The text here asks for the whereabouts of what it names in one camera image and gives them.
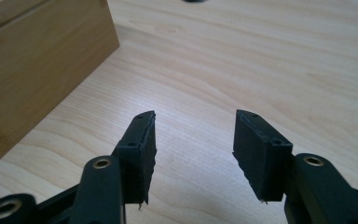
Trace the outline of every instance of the table surface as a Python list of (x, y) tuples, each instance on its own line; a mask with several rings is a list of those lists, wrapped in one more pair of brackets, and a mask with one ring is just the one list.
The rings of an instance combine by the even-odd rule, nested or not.
[(120, 48), (0, 160), (0, 197), (78, 183), (155, 110), (149, 205), (128, 223), (286, 223), (232, 156), (236, 109), (358, 189), (358, 0), (109, 1)]

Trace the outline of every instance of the black object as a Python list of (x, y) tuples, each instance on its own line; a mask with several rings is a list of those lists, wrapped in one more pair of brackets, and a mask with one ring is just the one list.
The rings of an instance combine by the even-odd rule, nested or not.
[(183, 0), (183, 1), (188, 3), (201, 3), (201, 2), (205, 2), (206, 0)]
[(325, 158), (293, 156), (292, 147), (260, 116), (237, 110), (233, 154), (260, 201), (286, 194), (290, 224), (358, 224), (358, 190)]
[(136, 116), (111, 156), (90, 160), (79, 185), (36, 205), (29, 194), (0, 199), (0, 223), (126, 223), (125, 203), (148, 203), (156, 164), (154, 111)]

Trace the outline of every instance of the light wood surface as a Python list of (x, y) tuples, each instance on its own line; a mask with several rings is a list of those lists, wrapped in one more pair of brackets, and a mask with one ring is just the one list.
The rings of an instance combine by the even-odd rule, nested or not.
[(110, 1), (120, 48), (0, 160), (0, 197), (38, 202), (157, 113), (149, 205), (128, 223), (286, 223), (232, 156), (253, 111), (358, 188), (358, 0)]
[(23, 11), (0, 25), (0, 158), (118, 47), (106, 1), (7, 2)]

